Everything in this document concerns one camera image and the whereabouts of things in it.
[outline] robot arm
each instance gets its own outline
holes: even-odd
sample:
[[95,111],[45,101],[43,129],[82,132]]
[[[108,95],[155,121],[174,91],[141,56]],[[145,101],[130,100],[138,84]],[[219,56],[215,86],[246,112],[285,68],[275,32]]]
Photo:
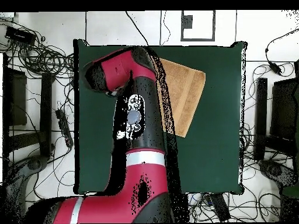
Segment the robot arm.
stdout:
[[116,195],[56,202],[47,219],[50,223],[170,222],[162,121],[150,56],[141,47],[116,51],[86,65],[81,76],[90,90],[118,92],[112,166],[126,166],[126,178]]

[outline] green table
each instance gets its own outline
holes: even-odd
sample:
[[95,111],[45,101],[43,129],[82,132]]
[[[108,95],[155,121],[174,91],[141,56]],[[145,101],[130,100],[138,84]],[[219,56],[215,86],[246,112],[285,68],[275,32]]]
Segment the green table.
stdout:
[[[121,46],[79,45],[79,71]],[[200,103],[185,138],[177,137],[183,192],[239,191],[239,128],[243,42],[233,47],[151,47],[159,57],[206,73]],[[108,183],[116,99],[79,80],[79,193]]]

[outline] brown towel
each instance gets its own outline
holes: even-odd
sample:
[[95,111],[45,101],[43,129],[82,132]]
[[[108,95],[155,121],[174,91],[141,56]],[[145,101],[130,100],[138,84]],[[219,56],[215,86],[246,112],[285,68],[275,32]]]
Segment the brown towel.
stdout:
[[[175,134],[184,138],[203,92],[206,74],[162,58],[160,60],[166,73],[166,83],[175,122]],[[161,88],[158,81],[157,84],[162,123],[165,131]]]

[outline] metal frame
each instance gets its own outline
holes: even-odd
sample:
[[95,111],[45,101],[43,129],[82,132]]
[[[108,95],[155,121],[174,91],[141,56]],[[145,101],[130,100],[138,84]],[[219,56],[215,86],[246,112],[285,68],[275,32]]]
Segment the metal frame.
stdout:
[[184,38],[184,29],[192,28],[193,16],[185,16],[184,11],[182,10],[181,17],[181,31],[180,31],[180,40],[181,41],[215,41],[215,25],[216,25],[216,10],[213,10],[213,33],[212,38]]

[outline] power adapter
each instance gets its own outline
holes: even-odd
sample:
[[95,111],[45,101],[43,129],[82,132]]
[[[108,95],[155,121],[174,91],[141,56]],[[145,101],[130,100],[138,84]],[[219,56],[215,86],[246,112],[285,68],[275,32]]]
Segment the power adapter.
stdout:
[[[266,53],[266,57],[267,57],[267,52],[269,51],[268,48],[265,49],[265,53]],[[269,67],[270,69],[275,73],[275,74],[278,74],[278,75],[281,75],[281,69],[280,67],[275,64],[274,62],[271,62],[268,60],[268,63],[269,63]]]
[[15,29],[13,27],[8,26],[6,28],[5,38],[33,46],[36,39],[36,35],[27,31]]

